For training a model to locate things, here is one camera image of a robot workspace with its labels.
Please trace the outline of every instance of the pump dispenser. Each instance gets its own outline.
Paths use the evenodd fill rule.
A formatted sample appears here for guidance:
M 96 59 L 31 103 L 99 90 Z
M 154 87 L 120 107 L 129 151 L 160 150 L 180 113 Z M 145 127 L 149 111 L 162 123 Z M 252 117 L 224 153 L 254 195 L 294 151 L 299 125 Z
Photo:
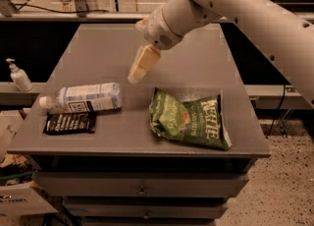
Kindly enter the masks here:
M 10 64 L 9 68 L 11 69 L 11 79 L 16 84 L 20 91 L 29 91 L 32 89 L 32 84 L 30 79 L 28 78 L 26 72 L 19 67 L 16 66 L 13 62 L 14 59 L 8 58 L 6 61 Z

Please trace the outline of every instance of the black packet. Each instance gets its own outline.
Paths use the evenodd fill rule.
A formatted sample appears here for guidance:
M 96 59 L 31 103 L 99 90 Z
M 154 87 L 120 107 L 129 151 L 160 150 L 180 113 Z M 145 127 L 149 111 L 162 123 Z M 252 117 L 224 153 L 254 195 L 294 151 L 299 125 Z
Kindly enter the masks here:
M 94 133 L 96 128 L 96 113 L 60 113 L 47 114 L 43 133 L 47 135 L 69 135 L 79 133 Z

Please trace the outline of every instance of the plastic bottle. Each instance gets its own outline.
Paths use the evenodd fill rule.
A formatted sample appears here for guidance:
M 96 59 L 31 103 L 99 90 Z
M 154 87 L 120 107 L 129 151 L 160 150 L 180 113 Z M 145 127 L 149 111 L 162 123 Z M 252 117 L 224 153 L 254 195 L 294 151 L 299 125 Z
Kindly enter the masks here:
M 117 109 L 122 106 L 117 83 L 62 87 L 54 96 L 39 98 L 49 113 L 78 113 Z
M 10 64 L 9 68 L 11 69 L 11 79 L 16 84 L 20 91 L 29 91 L 32 89 L 32 84 L 28 78 L 26 72 L 22 69 L 19 69 L 13 62 L 14 59 L 8 58 L 6 61 Z

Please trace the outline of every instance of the green snack bag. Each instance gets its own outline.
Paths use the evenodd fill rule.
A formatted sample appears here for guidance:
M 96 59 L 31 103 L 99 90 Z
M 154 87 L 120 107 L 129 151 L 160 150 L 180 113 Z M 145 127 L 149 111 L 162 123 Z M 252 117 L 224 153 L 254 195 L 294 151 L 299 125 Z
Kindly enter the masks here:
M 179 102 L 169 93 L 156 88 L 149 112 L 152 131 L 170 141 L 195 143 L 221 150 L 231 147 L 220 114 L 220 95 Z

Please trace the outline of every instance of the desk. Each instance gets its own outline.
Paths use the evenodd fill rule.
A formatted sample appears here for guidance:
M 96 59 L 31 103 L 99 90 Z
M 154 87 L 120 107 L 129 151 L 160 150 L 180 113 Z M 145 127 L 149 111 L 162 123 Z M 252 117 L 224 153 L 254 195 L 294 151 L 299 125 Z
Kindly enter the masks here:
M 219 25 L 190 32 L 162 52 L 140 84 L 131 85 L 129 69 L 145 44 L 130 24 L 81 25 L 41 94 L 116 82 L 123 108 L 100 114 L 95 134 L 51 137 L 42 133 L 46 115 L 37 99 L 9 152 L 28 157 L 38 170 L 33 179 L 51 196 L 63 197 L 73 215 L 88 218 L 85 225 L 97 224 L 89 217 L 137 220 L 117 225 L 140 225 L 139 218 L 154 225 L 161 219 L 167 225 L 212 225 L 248 181 L 255 160 L 270 155 L 269 146 Z M 221 93 L 232 148 L 157 138 L 148 112 L 155 86 L 184 101 Z

